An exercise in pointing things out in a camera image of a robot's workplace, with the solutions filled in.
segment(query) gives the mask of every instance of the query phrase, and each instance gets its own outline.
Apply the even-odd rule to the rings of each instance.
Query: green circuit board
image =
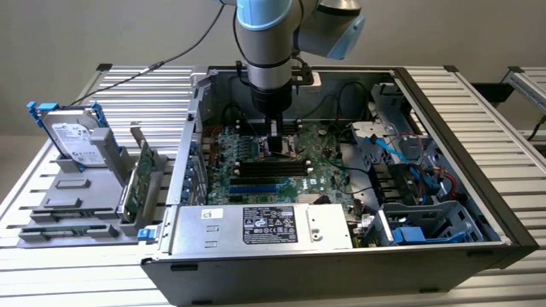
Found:
[[[336,190],[336,184],[344,179],[346,171],[334,167],[323,155],[324,148],[327,151],[331,150],[330,161],[336,165],[343,165],[342,160],[335,159],[336,133],[328,132],[326,135],[319,136],[319,131],[322,134],[328,131],[328,125],[306,124],[303,129],[292,136],[294,148],[288,148],[284,155],[268,157],[260,153],[266,152],[266,149],[260,150],[263,138],[240,136],[235,129],[224,128],[215,135],[216,154],[223,154],[223,162],[210,161],[208,205],[312,203],[322,195],[328,196],[331,203],[340,203],[344,207],[352,205],[352,196]],[[234,172],[236,161],[303,162],[307,160],[311,161],[308,167],[314,169],[308,176],[276,177],[275,193],[230,193],[230,179],[238,178]],[[242,201],[230,202],[230,196],[242,196]]]

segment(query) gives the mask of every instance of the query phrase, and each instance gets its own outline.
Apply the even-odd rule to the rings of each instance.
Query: gray wall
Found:
[[[362,0],[367,25],[352,56],[312,64],[455,65],[497,81],[509,65],[546,66],[545,0]],[[69,102],[99,63],[147,65],[200,36],[212,0],[0,0],[0,133],[40,134],[25,103]],[[208,39],[176,64],[231,64],[227,9]],[[518,102],[506,113],[539,117]]]

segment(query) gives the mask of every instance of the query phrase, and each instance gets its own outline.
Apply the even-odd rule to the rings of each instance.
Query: motherboard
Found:
[[[240,135],[235,127],[224,127],[204,139],[210,150],[210,205],[330,202],[346,208],[352,205],[352,196],[338,190],[348,189],[348,181],[336,126],[302,125],[286,137],[280,153],[268,151],[266,138]]]

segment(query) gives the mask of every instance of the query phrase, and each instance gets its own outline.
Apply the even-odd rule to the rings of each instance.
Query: warning label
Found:
[[[89,133],[84,126],[76,123],[56,123],[52,128],[75,161],[85,166],[104,165],[99,149],[88,141]]]
[[[294,207],[246,207],[242,218],[246,244],[298,243]]]

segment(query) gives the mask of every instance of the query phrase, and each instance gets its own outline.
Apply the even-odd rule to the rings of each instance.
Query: robotic arm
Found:
[[[242,53],[255,108],[270,126],[268,144],[282,146],[283,111],[292,104],[292,54],[344,59],[364,18],[356,0],[219,0],[236,5]]]

